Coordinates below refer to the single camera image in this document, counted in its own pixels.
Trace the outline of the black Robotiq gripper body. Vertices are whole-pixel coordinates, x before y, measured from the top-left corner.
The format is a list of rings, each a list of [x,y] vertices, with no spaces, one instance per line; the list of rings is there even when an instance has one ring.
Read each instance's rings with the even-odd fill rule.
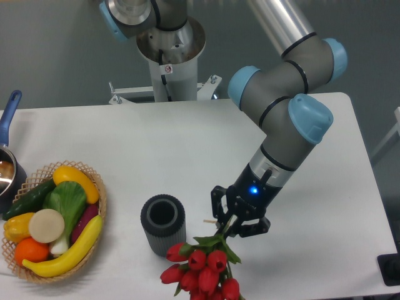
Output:
[[[248,164],[226,191],[228,218],[236,216],[241,221],[263,218],[266,208],[281,189],[259,179]]]

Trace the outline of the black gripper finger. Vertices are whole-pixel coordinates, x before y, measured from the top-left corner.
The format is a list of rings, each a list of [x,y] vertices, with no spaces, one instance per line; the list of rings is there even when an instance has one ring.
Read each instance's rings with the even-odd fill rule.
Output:
[[[231,201],[231,186],[228,188],[222,186],[215,186],[211,191],[211,204],[212,204],[212,215],[217,219],[221,228],[228,227],[228,222],[233,216],[233,207]],[[227,211],[224,212],[222,199],[226,198]]]
[[[260,234],[266,234],[269,231],[271,222],[266,218],[262,217],[257,223],[243,225],[242,219],[236,219],[233,224],[227,229],[226,237],[248,238],[251,236],[257,236]]]

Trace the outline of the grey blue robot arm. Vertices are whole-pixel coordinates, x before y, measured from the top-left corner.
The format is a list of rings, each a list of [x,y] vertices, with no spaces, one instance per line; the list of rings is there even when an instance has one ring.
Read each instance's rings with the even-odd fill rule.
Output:
[[[282,62],[269,72],[243,67],[228,85],[231,100],[266,138],[233,185],[212,190],[212,213],[225,236],[268,232],[267,207],[333,123],[332,112],[309,92],[348,65],[343,45],[319,38],[294,2],[248,4]],[[198,99],[205,33],[188,15],[186,1],[101,1],[99,8],[116,39],[136,39],[149,63],[155,101]]]

